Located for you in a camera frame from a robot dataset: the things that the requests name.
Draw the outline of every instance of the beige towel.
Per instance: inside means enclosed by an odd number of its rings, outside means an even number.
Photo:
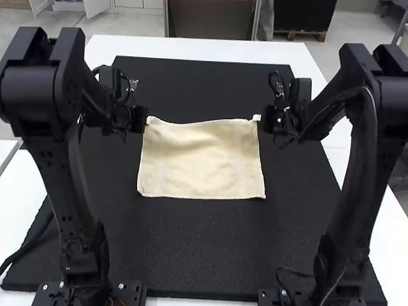
[[[255,118],[173,124],[148,117],[139,193],[190,199],[265,199]]]

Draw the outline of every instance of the black robotic arm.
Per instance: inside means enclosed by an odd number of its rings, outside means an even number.
[[[62,29],[58,40],[49,40],[41,28],[20,28],[0,62],[0,117],[22,137],[50,196],[64,285],[75,292],[67,300],[91,306],[104,305],[111,292],[109,249],[92,213],[97,203],[91,203],[78,149],[81,125],[104,134],[143,133],[146,109],[132,102],[119,70],[102,66],[96,80],[84,46],[81,29]]]
[[[361,44],[345,44],[340,63],[318,97],[310,98],[311,80],[295,79],[262,119],[267,133],[299,142],[322,140],[343,116],[353,125],[339,202],[314,262],[313,305],[361,298],[375,219],[408,140],[406,55],[398,47],[381,45],[370,55]]]

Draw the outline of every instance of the black cable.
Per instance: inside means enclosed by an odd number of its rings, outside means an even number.
[[[40,226],[38,231],[30,238],[30,240],[28,240],[24,245],[21,246],[19,250],[14,252],[3,262],[3,264],[0,266],[0,275],[2,275],[4,271],[6,271],[8,266],[18,261],[21,257],[26,255],[36,246],[38,239],[40,239],[40,237],[44,234],[45,230],[47,229],[48,225],[51,223],[53,218],[54,213],[51,210],[45,217],[44,223]]]
[[[286,267],[286,266],[278,266],[278,267],[276,268],[276,271],[275,271],[276,281],[278,282],[278,285],[279,285],[283,290],[286,291],[286,293],[287,293],[288,296],[289,296],[289,299],[291,300],[291,303],[294,305],[294,304],[295,304],[295,301],[293,301],[293,299],[292,299],[292,295],[291,295],[291,293],[290,293],[290,290],[289,290],[288,287],[282,282],[281,278],[279,277],[279,272],[287,272],[287,273],[290,273],[290,274],[292,274],[292,275],[294,275],[294,276],[296,276],[296,277],[300,277],[300,278],[303,278],[303,279],[312,279],[312,278],[314,278],[314,276],[313,276],[313,274],[299,272],[299,271],[290,269],[290,268],[288,268],[288,267]]]
[[[279,71],[275,70],[268,75],[268,83],[276,98],[284,99],[288,96],[285,79]]]
[[[120,78],[125,80],[127,82],[127,90],[126,90],[126,96],[120,98],[117,100],[118,103],[126,103],[128,102],[129,98],[130,98],[130,79],[127,75],[120,73]]]
[[[329,103],[322,109],[320,110],[320,112],[318,112],[313,118],[312,120],[309,121],[309,123],[307,124],[307,126],[303,129],[303,131],[301,133],[297,132],[295,127],[292,125],[291,119],[293,117],[290,108],[288,108],[287,110],[285,110],[284,113],[284,122],[286,123],[287,128],[289,129],[289,132],[291,132],[293,135],[295,135],[297,138],[301,138],[308,130],[308,128],[311,127],[311,125],[313,124],[313,122],[322,114],[325,113],[328,109],[330,108],[336,108],[339,107],[339,104],[344,103],[345,100],[350,99],[350,98],[354,98],[357,95],[363,93],[363,95],[365,96],[366,92],[367,92],[367,87],[364,86],[359,86],[359,87],[355,87],[352,88],[348,91],[344,91],[341,92],[340,94],[332,97],[329,100]]]

